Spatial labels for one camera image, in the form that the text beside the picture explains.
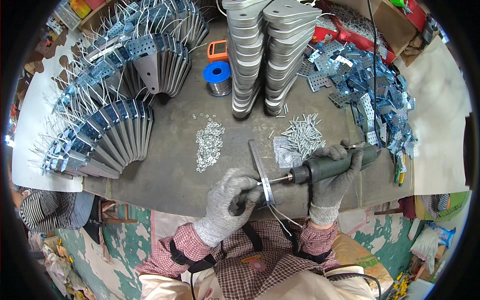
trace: pile of screws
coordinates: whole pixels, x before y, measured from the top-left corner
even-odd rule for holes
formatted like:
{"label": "pile of screws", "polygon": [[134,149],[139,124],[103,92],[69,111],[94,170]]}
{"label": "pile of screws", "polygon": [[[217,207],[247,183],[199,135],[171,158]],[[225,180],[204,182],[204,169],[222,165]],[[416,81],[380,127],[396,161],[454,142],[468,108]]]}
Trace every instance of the pile of screws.
{"label": "pile of screws", "polygon": [[299,121],[299,117],[293,119],[290,122],[290,127],[287,128],[281,134],[288,137],[289,144],[281,145],[281,148],[288,149],[290,151],[296,151],[296,154],[292,156],[301,156],[301,160],[305,160],[312,155],[312,153],[318,148],[324,147],[325,140],[322,140],[322,134],[316,126],[321,120],[315,122],[318,117],[318,113],[305,116],[303,114],[303,120]]}
{"label": "pile of screws", "polygon": [[[345,28],[350,29],[358,33],[361,36],[366,37],[370,41],[374,40],[373,26],[369,19],[360,14],[359,11],[344,5],[329,4],[329,8],[342,22]],[[383,40],[380,32],[377,29],[377,44],[387,48],[385,41]]]}
{"label": "pile of screws", "polygon": [[315,26],[337,32],[335,24],[333,23],[332,19],[330,19],[328,16],[318,17],[317,24]]}
{"label": "pile of screws", "polygon": [[207,127],[197,131],[197,171],[200,173],[205,172],[207,167],[213,166],[220,156],[220,150],[223,147],[220,135],[225,133],[224,130],[225,128],[222,127],[222,124],[209,119]]}

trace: black strap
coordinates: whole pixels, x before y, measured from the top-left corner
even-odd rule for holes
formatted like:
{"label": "black strap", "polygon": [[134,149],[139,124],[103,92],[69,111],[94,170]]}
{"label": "black strap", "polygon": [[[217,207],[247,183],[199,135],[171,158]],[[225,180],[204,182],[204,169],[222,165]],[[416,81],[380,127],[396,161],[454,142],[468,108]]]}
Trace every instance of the black strap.
{"label": "black strap", "polygon": [[262,239],[260,238],[258,233],[253,229],[250,223],[246,223],[245,225],[242,226],[241,229],[243,230],[243,232],[245,232],[250,242],[252,242],[252,246],[255,252],[263,251],[264,244],[262,243]]}
{"label": "black strap", "polygon": [[170,241],[170,253],[172,253],[171,259],[175,263],[179,265],[188,264],[190,266],[190,268],[188,268],[188,271],[190,273],[197,273],[209,269],[216,264],[215,258],[213,258],[211,254],[207,255],[202,260],[199,260],[197,262],[189,259],[182,251],[177,249],[173,239]]}
{"label": "black strap", "polygon": [[317,264],[321,264],[325,261],[325,259],[327,258],[327,256],[330,254],[330,252],[332,252],[332,249],[328,250],[327,252],[325,253],[322,253],[320,255],[311,255],[311,254],[308,254],[306,252],[303,252],[303,251],[299,251],[299,243],[297,241],[297,237],[295,236],[295,234],[293,233],[293,230],[290,226],[290,223],[288,222],[288,220],[281,220],[280,222],[282,222],[282,224],[285,226],[285,228],[292,233],[292,235],[289,235],[288,232],[285,231],[285,229],[282,227],[282,231],[283,231],[283,234],[285,235],[285,237],[292,242],[292,252],[293,252],[293,255],[297,256],[297,257],[300,257],[300,258],[303,258],[303,259],[308,259],[308,260],[311,260],[313,262],[316,262]]}

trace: black cable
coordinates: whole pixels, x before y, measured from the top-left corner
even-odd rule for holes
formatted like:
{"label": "black cable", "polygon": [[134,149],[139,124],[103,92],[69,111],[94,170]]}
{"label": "black cable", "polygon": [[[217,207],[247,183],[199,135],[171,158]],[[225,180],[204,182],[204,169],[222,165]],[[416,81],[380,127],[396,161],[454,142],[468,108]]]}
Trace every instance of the black cable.
{"label": "black cable", "polygon": [[331,280],[331,281],[339,281],[339,280],[343,280],[343,279],[352,278],[352,277],[355,277],[355,276],[365,277],[365,278],[368,278],[368,279],[371,279],[371,280],[375,281],[377,286],[378,286],[378,299],[382,298],[382,288],[380,287],[380,282],[378,281],[378,279],[376,279],[373,276],[366,275],[366,274],[360,274],[360,273],[341,273],[341,274],[335,274],[335,275],[327,276],[327,279]]}
{"label": "black cable", "polygon": [[370,4],[370,0],[367,0],[368,3],[368,11],[370,13],[370,21],[372,22],[373,26],[373,128],[375,131],[375,136],[377,137],[379,145],[382,144],[380,139],[378,138],[377,133],[377,27],[375,26],[375,20],[373,19],[372,13],[372,5]]}
{"label": "black cable", "polygon": [[193,273],[190,273],[190,289],[192,290],[192,298],[193,300],[197,300],[197,298],[195,298],[195,293],[193,291]]}

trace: hand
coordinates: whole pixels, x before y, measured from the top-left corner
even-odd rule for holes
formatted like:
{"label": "hand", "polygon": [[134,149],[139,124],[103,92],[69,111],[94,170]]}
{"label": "hand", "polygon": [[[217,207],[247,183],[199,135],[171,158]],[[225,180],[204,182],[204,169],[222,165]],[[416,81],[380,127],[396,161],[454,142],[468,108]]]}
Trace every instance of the hand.
{"label": "hand", "polygon": [[[314,158],[328,156],[333,160],[345,159],[347,151],[343,146],[350,146],[350,139],[343,139],[340,145],[317,149]],[[327,226],[338,217],[338,209],[343,196],[353,179],[361,169],[363,150],[355,149],[352,153],[350,168],[337,176],[324,179],[312,187],[313,200],[310,205],[310,219],[319,226]]]}
{"label": "hand", "polygon": [[262,193],[259,179],[254,170],[229,169],[208,192],[206,216],[193,223],[205,244],[215,247],[247,223]]}

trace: solder wire spool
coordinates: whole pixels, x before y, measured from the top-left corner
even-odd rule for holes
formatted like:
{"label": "solder wire spool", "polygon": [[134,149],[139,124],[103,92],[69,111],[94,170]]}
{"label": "solder wire spool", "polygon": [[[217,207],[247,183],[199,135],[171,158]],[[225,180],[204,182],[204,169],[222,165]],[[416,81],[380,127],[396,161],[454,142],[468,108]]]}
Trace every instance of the solder wire spool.
{"label": "solder wire spool", "polygon": [[224,61],[214,61],[206,66],[204,79],[208,92],[215,97],[226,96],[232,90],[230,65]]}

